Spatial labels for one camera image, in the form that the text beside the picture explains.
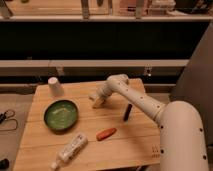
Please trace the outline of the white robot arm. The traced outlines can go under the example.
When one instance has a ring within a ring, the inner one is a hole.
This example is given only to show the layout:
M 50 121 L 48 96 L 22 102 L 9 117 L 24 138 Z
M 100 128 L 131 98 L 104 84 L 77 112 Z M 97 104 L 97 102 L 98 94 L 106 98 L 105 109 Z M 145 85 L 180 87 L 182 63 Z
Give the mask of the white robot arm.
M 162 103 L 130 87 L 126 74 L 109 76 L 97 89 L 95 103 L 100 105 L 113 93 L 125 97 L 158 125 L 161 171 L 209 171 L 203 123 L 193 105 Z

